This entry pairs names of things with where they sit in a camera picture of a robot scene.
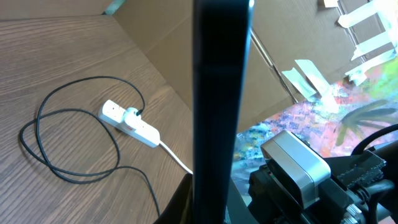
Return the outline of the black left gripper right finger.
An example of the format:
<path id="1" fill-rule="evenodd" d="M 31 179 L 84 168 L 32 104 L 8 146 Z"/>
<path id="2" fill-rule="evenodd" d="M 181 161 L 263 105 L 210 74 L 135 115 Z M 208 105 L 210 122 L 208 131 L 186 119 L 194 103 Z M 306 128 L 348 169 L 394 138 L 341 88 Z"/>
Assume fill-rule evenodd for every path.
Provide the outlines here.
<path id="1" fill-rule="evenodd" d="M 231 179 L 229 180 L 226 207 L 228 209 L 231 224 L 258 224 L 257 220 L 252 216 Z"/>

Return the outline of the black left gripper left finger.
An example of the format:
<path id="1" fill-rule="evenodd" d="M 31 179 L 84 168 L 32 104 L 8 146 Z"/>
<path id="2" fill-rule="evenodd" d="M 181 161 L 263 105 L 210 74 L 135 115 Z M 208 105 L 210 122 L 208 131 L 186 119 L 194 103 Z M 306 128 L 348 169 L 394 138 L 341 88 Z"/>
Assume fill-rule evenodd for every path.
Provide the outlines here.
<path id="1" fill-rule="evenodd" d="M 193 184 L 192 174 L 185 174 L 170 202 L 154 224 L 193 223 Z"/>

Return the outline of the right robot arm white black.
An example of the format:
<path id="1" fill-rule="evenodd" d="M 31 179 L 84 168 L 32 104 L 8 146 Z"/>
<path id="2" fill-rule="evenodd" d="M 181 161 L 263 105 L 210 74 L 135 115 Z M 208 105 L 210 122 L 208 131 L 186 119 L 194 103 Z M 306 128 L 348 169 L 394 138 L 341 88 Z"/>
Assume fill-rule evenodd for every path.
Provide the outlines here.
<path id="1" fill-rule="evenodd" d="M 356 156 L 329 157 L 331 177 L 317 186 L 305 207 L 287 175 L 273 161 L 249 178 L 249 211 L 259 223 L 378 223 L 397 220 L 397 142 L 375 145 Z"/>

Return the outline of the blue Galaxy smartphone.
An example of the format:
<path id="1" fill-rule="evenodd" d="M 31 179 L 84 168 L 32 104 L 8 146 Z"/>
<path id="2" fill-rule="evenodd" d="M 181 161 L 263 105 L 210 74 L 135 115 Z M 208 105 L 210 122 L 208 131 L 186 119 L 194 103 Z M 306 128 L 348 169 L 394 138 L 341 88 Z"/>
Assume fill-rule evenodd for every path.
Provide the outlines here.
<path id="1" fill-rule="evenodd" d="M 193 3 L 194 223 L 224 220 L 253 7 L 253 0 Z"/>

